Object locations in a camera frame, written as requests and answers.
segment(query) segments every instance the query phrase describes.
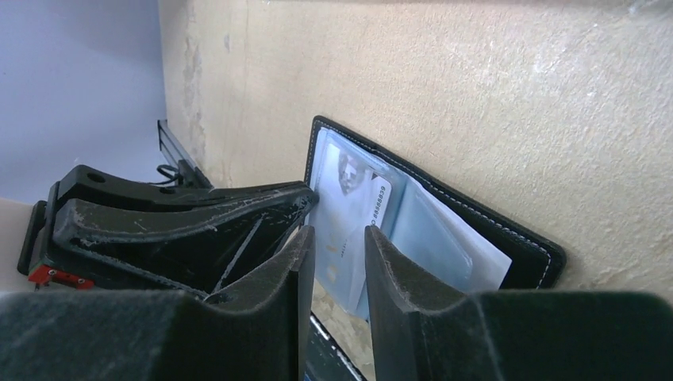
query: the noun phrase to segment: red component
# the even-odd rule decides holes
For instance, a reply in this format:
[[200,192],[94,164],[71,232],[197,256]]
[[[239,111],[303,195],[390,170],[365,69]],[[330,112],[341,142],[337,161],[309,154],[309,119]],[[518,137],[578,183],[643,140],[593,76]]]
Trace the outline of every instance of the red component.
[[58,271],[46,265],[40,265],[35,271],[31,271],[28,275],[28,280],[37,283],[41,286],[56,282],[65,286],[76,288],[77,290],[88,290],[94,286],[94,281],[80,278],[77,275],[68,274],[63,271]]

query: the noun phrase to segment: wallet stitching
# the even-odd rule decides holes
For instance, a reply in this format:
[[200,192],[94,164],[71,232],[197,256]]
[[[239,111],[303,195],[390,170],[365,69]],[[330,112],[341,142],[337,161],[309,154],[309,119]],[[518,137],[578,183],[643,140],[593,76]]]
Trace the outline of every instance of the wallet stitching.
[[[329,128],[329,125],[326,125],[326,124],[323,123],[322,121],[315,121],[315,123],[316,123],[316,124],[324,125],[325,127]],[[331,129],[331,130],[334,131],[335,133],[340,134],[341,136],[345,137],[346,139],[352,141],[353,143],[359,145],[360,147],[368,148],[368,147],[367,147],[366,145],[364,145],[363,143],[361,143],[361,142],[359,142],[359,141],[353,139],[352,137],[346,135],[345,133],[342,133],[341,131],[339,131],[339,130],[337,130],[337,129]],[[315,135],[316,135],[316,133],[317,133],[317,129],[313,128],[313,136],[311,137],[311,142],[310,142],[310,146],[309,146],[309,152],[311,152],[311,153],[313,152],[313,142],[315,141]],[[544,278],[547,277],[547,274],[548,274],[548,272],[549,272],[549,268],[550,268],[551,265],[552,265],[552,255],[549,254],[549,252],[548,252],[545,248],[539,246],[537,243],[535,243],[535,242],[529,240],[528,238],[526,238],[526,237],[522,236],[521,234],[519,234],[519,233],[513,231],[512,229],[510,229],[510,228],[506,228],[505,226],[502,226],[502,224],[500,224],[500,223],[494,221],[493,219],[489,218],[489,217],[486,216],[485,214],[482,214],[482,213],[479,212],[478,210],[475,210],[475,209],[472,208],[471,206],[469,206],[469,205],[467,205],[467,204],[465,204],[465,203],[463,203],[463,202],[460,202],[460,201],[456,200],[456,199],[453,198],[451,195],[446,194],[443,190],[441,190],[441,189],[435,187],[435,186],[434,186],[430,181],[428,181],[427,179],[423,179],[423,178],[422,178],[418,173],[416,173],[414,170],[408,168],[406,165],[404,165],[404,164],[402,164],[402,163],[399,163],[399,162],[398,162],[397,160],[395,160],[394,158],[388,156],[385,152],[380,152],[379,150],[377,150],[377,149],[375,149],[375,148],[371,148],[371,149],[373,149],[374,151],[376,151],[379,155],[386,157],[388,160],[392,161],[393,163],[397,164],[398,166],[400,166],[400,167],[406,169],[408,172],[411,172],[412,174],[414,174],[414,175],[417,177],[417,180],[422,181],[422,182],[428,184],[428,185],[429,185],[431,188],[433,188],[435,191],[437,191],[437,192],[443,194],[444,197],[447,197],[447,198],[449,198],[451,201],[457,203],[458,205],[460,205],[460,206],[462,206],[462,207],[464,207],[464,208],[467,208],[467,210],[470,210],[473,214],[476,214],[476,215],[480,216],[481,218],[486,219],[487,221],[489,221],[491,224],[493,224],[496,228],[500,229],[501,231],[503,231],[503,232],[505,232],[505,233],[508,233],[508,234],[511,234],[511,235],[514,235],[515,237],[517,237],[517,238],[523,240],[525,243],[527,243],[527,244],[533,246],[535,249],[538,249],[538,250],[542,251],[542,252],[547,256],[547,266],[544,268],[544,271],[543,271],[543,273],[542,273],[542,277],[540,278],[540,281],[537,283],[537,287],[536,287],[536,288],[540,288],[540,287],[542,286],[542,282],[544,281]],[[305,175],[304,175],[304,178],[305,178],[305,179],[308,179],[308,174],[309,174],[309,166],[306,165],[306,173],[305,173]]]

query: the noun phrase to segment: white stitching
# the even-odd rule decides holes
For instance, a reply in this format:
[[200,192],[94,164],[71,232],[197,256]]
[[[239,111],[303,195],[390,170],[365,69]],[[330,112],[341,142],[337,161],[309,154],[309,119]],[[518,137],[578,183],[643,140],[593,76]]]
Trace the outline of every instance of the white stitching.
[[[315,134],[317,133],[316,124],[318,124],[318,123],[320,123],[321,125],[323,125],[323,126],[326,127],[326,128],[329,128],[329,126],[326,125],[325,123],[323,123],[322,121],[315,121],[315,122],[314,122],[314,124],[313,124],[313,133],[312,133],[312,135],[311,135],[311,142],[310,142],[310,146],[309,146],[309,154],[311,154],[311,152],[313,152],[313,141],[315,140]],[[353,138],[351,138],[351,137],[349,137],[349,136],[343,134],[341,131],[338,131],[338,130],[335,130],[335,129],[331,129],[331,130],[334,131],[335,133],[340,134],[341,136],[345,137],[346,139],[352,141],[353,143],[359,145],[360,147],[366,148],[366,146],[365,146],[364,144],[362,144],[361,142],[359,142],[359,141],[357,141],[357,140],[355,140],[355,139],[353,139]],[[522,236],[521,234],[519,234],[519,233],[517,233],[517,232],[514,232],[513,230],[511,230],[511,229],[509,229],[509,228],[506,228],[506,227],[502,226],[502,224],[500,224],[500,223],[498,223],[498,222],[496,222],[496,221],[493,221],[492,219],[488,218],[488,216],[482,214],[482,213],[479,212],[478,210],[473,209],[471,206],[468,206],[468,205],[466,205],[466,204],[464,204],[464,203],[462,203],[462,202],[456,200],[456,199],[453,198],[452,196],[450,196],[450,195],[444,193],[443,190],[441,190],[441,189],[435,187],[434,185],[432,185],[432,183],[431,183],[430,181],[428,181],[428,180],[426,180],[426,179],[423,179],[418,173],[414,172],[412,169],[408,168],[408,167],[405,166],[404,164],[399,163],[397,160],[395,160],[395,159],[393,159],[392,157],[386,155],[385,152],[380,152],[380,151],[378,151],[378,150],[377,150],[376,152],[377,152],[379,155],[386,157],[388,160],[392,161],[393,163],[397,164],[398,166],[400,166],[400,167],[406,169],[408,172],[411,172],[412,174],[414,174],[414,175],[416,176],[416,180],[418,180],[418,181],[422,181],[422,182],[428,184],[428,186],[430,186],[431,188],[433,188],[435,191],[437,191],[437,192],[443,194],[444,197],[450,199],[451,201],[455,202],[456,204],[462,206],[463,208],[466,208],[466,209],[470,210],[473,214],[476,214],[476,215],[478,215],[478,216],[480,216],[480,217],[482,217],[482,218],[485,218],[487,221],[489,221],[491,224],[495,225],[497,228],[502,229],[502,231],[504,231],[505,233],[514,235],[515,237],[517,237],[517,238],[523,240],[525,243],[527,243],[527,244],[533,246],[534,248],[537,248],[537,249],[539,249],[540,251],[542,251],[542,252],[547,256],[547,266],[544,268],[544,272],[542,273],[542,277],[540,278],[540,281],[537,283],[537,287],[536,287],[536,288],[540,288],[540,287],[541,287],[541,285],[542,285],[542,281],[544,281],[544,278],[547,277],[547,273],[548,273],[548,271],[549,271],[549,266],[551,266],[551,264],[552,264],[552,256],[551,256],[551,254],[549,254],[549,252],[548,252],[545,248],[542,248],[542,247],[539,246],[537,243],[535,243],[535,242],[529,240],[528,238]],[[309,165],[310,165],[310,164],[308,163],[308,160],[307,160],[307,162],[306,162],[306,172],[304,173],[304,179],[305,179],[306,181],[308,181],[308,179],[309,179]]]

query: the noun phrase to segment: wallet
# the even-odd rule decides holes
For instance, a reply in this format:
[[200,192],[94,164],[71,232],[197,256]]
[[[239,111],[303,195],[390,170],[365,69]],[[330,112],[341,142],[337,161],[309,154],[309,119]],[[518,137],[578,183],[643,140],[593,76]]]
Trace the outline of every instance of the wallet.
[[368,319],[364,228],[458,291],[553,287],[563,249],[346,127],[313,120],[305,181],[320,196],[315,275],[347,312]]

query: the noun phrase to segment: beige tabletop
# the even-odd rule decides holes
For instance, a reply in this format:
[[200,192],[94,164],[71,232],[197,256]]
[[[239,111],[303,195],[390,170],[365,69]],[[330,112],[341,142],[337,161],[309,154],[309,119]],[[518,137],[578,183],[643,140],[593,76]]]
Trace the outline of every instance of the beige tabletop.
[[[671,2],[162,0],[170,129],[219,187],[302,179],[330,117],[673,300]],[[367,376],[367,326],[313,309]]]

